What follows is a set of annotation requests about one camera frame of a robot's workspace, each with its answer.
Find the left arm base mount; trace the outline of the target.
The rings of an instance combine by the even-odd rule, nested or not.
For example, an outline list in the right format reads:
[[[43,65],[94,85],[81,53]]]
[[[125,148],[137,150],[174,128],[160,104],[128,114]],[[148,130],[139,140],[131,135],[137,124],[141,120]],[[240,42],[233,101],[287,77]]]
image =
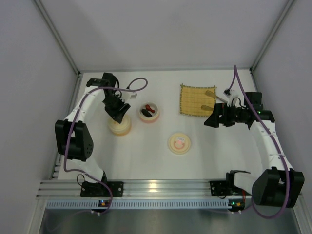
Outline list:
[[[110,189],[113,197],[123,197],[124,182],[108,181],[107,187]],[[100,183],[83,182],[80,190],[81,197],[110,197],[109,190]]]

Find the cream lid pink handle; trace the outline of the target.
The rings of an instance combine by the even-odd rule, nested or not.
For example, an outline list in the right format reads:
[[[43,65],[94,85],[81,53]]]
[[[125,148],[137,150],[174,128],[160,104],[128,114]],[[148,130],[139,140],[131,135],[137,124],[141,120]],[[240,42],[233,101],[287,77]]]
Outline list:
[[[174,133],[168,139],[169,150],[176,155],[183,155],[191,148],[191,140],[184,133]]]

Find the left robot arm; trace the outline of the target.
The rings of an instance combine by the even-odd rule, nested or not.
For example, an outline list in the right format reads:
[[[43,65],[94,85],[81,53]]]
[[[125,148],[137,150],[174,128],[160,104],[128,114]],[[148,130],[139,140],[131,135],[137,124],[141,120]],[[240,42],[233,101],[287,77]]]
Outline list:
[[[72,112],[55,123],[58,153],[64,156],[65,172],[80,172],[87,175],[89,182],[107,183],[106,173],[92,157],[94,142],[87,122],[102,103],[108,116],[121,124],[130,105],[122,98],[118,79],[112,73],[104,73],[102,78],[91,78],[84,94]]]

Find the metal serving tongs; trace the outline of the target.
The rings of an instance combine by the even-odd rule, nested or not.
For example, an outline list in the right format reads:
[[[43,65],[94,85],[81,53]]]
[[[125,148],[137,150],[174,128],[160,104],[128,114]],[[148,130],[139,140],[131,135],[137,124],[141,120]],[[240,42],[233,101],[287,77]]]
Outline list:
[[[217,100],[220,100],[223,103],[227,103],[225,99],[219,97],[217,94],[210,90],[206,90],[205,95],[211,99],[211,101],[209,102],[210,104],[215,104]],[[213,111],[214,107],[210,105],[201,105],[201,109],[204,111]]]

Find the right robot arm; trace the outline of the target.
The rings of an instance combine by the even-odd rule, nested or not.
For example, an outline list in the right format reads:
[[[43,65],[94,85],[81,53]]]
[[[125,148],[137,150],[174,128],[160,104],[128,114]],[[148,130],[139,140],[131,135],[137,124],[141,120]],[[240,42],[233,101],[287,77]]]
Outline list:
[[[239,106],[236,106],[240,99],[235,90],[226,89],[224,94],[228,101],[217,103],[204,124],[214,128],[246,124],[255,140],[262,165],[260,175],[252,175],[250,170],[231,170],[226,174],[225,189],[244,190],[252,195],[256,205],[292,208],[305,178],[286,159],[273,114],[263,108],[261,92],[246,92]]]

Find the black seaweed food piece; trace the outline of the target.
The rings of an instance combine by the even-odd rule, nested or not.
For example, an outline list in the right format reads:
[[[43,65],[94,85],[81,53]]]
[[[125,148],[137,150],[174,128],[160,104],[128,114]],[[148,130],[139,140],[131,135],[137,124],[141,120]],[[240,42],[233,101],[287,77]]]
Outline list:
[[[152,117],[153,115],[147,111],[146,109],[142,109],[141,113],[145,116],[145,117]]]

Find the red sausage food piece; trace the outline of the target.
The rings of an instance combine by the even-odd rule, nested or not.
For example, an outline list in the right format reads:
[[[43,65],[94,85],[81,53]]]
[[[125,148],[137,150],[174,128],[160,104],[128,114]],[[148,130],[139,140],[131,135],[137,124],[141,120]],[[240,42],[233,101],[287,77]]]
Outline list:
[[[155,113],[155,110],[154,109],[152,109],[151,108],[151,106],[150,105],[145,105],[145,109],[147,110],[147,111],[149,111],[149,112],[151,112],[151,113]]]

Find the pink lunch box bowl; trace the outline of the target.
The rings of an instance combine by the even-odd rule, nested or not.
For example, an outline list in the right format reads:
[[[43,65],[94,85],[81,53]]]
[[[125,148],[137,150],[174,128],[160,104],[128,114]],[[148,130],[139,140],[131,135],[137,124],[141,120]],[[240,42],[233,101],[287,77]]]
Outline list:
[[[160,108],[153,102],[146,102],[140,105],[138,115],[145,123],[154,123],[160,116]]]

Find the cream lid orange handle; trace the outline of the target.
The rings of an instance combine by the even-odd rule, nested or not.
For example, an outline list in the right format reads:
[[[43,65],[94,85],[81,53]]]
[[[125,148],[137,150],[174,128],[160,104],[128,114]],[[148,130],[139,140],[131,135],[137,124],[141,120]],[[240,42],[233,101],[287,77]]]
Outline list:
[[[128,115],[125,115],[121,123],[109,119],[108,126],[113,132],[125,132],[131,127],[131,118]]]

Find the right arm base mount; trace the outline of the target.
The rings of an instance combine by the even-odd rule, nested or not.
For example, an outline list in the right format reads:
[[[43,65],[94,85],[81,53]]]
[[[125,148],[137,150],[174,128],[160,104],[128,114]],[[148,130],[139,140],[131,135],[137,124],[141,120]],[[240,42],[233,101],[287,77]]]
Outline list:
[[[228,196],[251,196],[250,193],[235,185],[230,185],[226,180],[209,181],[211,196],[226,198]]]

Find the orange lunch box bowl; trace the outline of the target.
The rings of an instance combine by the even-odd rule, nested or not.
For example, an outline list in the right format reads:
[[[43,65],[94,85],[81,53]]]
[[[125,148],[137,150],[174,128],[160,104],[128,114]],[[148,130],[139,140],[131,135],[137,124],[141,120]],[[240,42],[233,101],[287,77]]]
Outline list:
[[[125,115],[121,123],[114,121],[113,119],[108,120],[108,127],[111,132],[117,136],[124,136],[129,133],[132,127],[131,118]]]

